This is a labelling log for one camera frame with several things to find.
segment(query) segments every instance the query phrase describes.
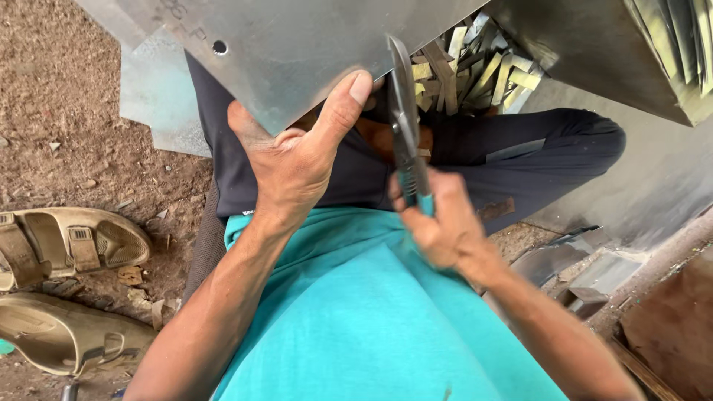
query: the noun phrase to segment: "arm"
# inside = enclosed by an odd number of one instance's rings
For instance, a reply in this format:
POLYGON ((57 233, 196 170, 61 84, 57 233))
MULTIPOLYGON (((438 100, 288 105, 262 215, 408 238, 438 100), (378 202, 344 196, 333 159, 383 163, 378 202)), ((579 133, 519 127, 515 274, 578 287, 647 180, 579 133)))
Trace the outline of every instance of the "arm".
POLYGON ((436 217, 405 208, 395 179, 394 209, 428 259, 455 268, 473 287, 485 286, 518 329, 523 344, 571 400, 643 400, 607 346, 565 308, 514 273, 468 199, 458 174, 429 171, 436 217))
POLYGON ((277 259, 324 195, 337 146, 361 113, 371 75, 355 71, 324 104, 309 132, 271 137, 236 101, 228 123, 257 179, 252 220, 185 307, 161 331, 125 401, 207 400, 240 346, 277 259))

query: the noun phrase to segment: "metal scrap pile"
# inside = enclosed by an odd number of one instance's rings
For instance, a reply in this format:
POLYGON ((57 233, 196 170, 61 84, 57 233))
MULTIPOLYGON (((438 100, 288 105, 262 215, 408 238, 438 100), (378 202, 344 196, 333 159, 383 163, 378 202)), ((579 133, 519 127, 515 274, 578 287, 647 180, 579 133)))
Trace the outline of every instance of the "metal scrap pile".
POLYGON ((666 74, 697 83, 701 97, 713 89, 713 3, 710 0, 635 0, 634 14, 645 26, 666 74))
POLYGON ((449 116, 491 107, 499 114, 517 113, 544 74, 482 11, 425 45, 411 61, 419 108, 449 116))

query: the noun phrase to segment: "dark pants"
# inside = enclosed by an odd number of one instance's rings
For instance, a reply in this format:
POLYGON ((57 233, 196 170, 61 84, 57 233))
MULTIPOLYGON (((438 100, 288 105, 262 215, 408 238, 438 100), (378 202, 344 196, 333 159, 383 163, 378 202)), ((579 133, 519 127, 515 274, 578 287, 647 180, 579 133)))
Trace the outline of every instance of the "dark pants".
MULTIPOLYGON (((188 66, 213 155, 216 213, 219 218, 242 215, 255 209, 257 183, 245 150, 227 124, 233 97, 191 56, 188 66)), ((624 131, 610 119, 572 109, 454 116, 432 129, 431 165, 462 174, 476 208, 513 197, 515 212, 486 221, 488 234, 601 176, 621 156, 626 143, 624 131)), ((393 170, 353 128, 339 144, 327 192, 317 207, 391 210, 386 189, 393 170)))

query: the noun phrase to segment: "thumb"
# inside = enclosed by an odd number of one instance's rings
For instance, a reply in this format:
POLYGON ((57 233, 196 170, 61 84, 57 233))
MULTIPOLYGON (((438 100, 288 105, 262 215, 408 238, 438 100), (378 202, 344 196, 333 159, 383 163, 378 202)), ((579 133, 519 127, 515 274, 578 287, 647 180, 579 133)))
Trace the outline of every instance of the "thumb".
POLYGON ((237 100, 232 101, 227 107, 227 124, 246 150, 250 150, 257 144, 273 141, 271 135, 237 100))
POLYGON ((373 85, 371 74, 365 70, 355 71, 342 79, 327 97, 322 113, 305 139, 315 146, 337 149, 344 135, 357 122, 373 85))

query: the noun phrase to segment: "hole in metal sheet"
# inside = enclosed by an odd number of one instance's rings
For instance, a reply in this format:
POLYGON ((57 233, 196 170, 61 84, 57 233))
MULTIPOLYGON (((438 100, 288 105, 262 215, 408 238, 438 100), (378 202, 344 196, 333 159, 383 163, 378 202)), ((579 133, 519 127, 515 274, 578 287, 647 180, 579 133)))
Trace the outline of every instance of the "hole in metal sheet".
POLYGON ((217 56, 222 56, 227 53, 227 44, 224 41, 215 41, 213 43, 213 53, 217 56))

